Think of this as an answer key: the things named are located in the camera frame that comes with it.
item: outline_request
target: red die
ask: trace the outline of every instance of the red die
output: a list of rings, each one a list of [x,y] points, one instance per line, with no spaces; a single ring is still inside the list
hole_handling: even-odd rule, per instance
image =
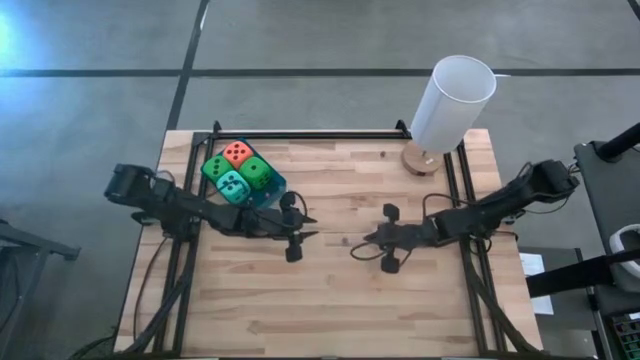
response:
[[[237,170],[245,160],[253,156],[253,151],[242,141],[234,141],[224,149],[222,156]]]

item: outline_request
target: wooden table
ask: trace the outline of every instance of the wooden table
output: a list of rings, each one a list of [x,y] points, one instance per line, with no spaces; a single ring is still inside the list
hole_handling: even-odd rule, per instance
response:
[[[171,171],[178,184],[185,177],[191,139],[191,131],[170,131],[165,138],[158,169]],[[484,129],[470,130],[465,141],[480,198],[501,186],[491,141]],[[318,220],[305,229],[320,233],[305,241],[302,261],[288,264],[283,242],[225,237],[203,226],[182,355],[476,355],[459,246],[417,249],[397,275],[382,273],[379,261],[358,262],[349,256],[350,248],[384,220],[384,203],[399,206],[401,221],[418,222],[425,194],[449,193],[444,167],[432,177],[416,177],[403,168],[405,142],[250,141],[287,179],[289,189],[304,196],[310,216]],[[226,144],[216,142],[214,152]],[[450,207],[446,199],[430,199],[427,211]],[[158,227],[142,234],[116,350],[132,342],[135,300],[162,239]],[[138,332],[160,303],[169,247],[165,245],[151,272]],[[494,237],[489,258],[501,306],[527,340],[541,348],[514,239]],[[486,309],[483,318],[491,346]],[[170,324],[168,348],[171,331]]]

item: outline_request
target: gray floor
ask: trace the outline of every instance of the gray floor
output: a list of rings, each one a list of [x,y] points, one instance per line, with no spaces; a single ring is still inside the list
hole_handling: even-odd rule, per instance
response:
[[[0,74],[180,69],[198,4],[2,1]],[[455,53],[494,68],[640,64],[640,21],[624,0],[222,0],[203,25],[197,69],[431,68]],[[388,128],[412,118],[427,80],[191,79],[178,128]],[[155,166],[177,84],[0,77],[0,218],[83,248],[75,263],[49,263],[12,359],[63,359],[117,325],[140,228],[102,191],[118,162]],[[569,162],[574,144],[637,122],[639,93],[640,77],[502,77],[476,126],[490,129],[506,181],[525,161]],[[516,230],[528,246],[602,251],[582,189]],[[543,335],[561,353],[582,341]]]

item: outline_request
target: dice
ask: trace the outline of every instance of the dice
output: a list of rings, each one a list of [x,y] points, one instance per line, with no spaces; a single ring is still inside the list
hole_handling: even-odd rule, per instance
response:
[[[271,180],[271,168],[257,156],[250,157],[242,164],[240,174],[254,190],[263,189]]]
[[[235,170],[228,171],[220,176],[216,182],[216,187],[228,202],[235,205],[247,200],[251,192],[249,184]]]
[[[242,163],[253,156],[253,151],[251,151],[249,145],[244,142],[234,141],[224,148],[222,156],[238,170],[240,166],[242,166]]]
[[[212,183],[217,184],[218,179],[220,179],[222,175],[233,170],[233,166],[224,158],[224,156],[218,155],[204,163],[201,170]]]

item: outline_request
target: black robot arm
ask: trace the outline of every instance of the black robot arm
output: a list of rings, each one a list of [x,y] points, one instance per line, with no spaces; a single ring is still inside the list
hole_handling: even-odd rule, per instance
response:
[[[555,203],[568,198],[579,185],[560,161],[546,160],[527,164],[520,174],[504,188],[476,202],[465,202],[466,207],[447,209],[426,215],[420,225],[397,225],[400,212],[392,204],[385,204],[383,214],[389,222],[378,225],[378,230],[365,236],[365,241],[378,245],[385,253],[382,270],[397,273],[401,262],[393,255],[396,248],[411,251],[416,247],[440,247],[471,236],[489,238],[503,219],[517,218],[524,208],[534,202]],[[431,196],[425,196],[424,202]]]
[[[182,241],[194,236],[193,218],[207,221],[228,236],[287,240],[288,262],[302,258],[300,245],[316,233],[300,232],[305,223],[316,221],[293,207],[296,198],[293,192],[282,196],[280,210],[215,204],[176,187],[173,181],[157,177],[149,168],[118,164],[105,196],[113,203],[140,208],[142,212],[131,215],[134,220],[142,225],[158,220],[166,235]]]

